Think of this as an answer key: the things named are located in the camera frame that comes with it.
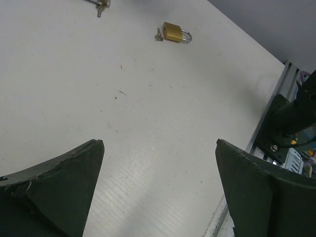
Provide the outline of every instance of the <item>white tabletop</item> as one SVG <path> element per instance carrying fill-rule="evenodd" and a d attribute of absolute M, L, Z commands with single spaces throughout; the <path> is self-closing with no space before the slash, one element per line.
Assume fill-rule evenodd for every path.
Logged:
<path fill-rule="evenodd" d="M 283 64 L 206 0 L 0 2 L 0 174 L 90 139 L 105 155 L 87 237 L 200 237 Z M 180 25 L 190 44 L 155 41 Z"/>

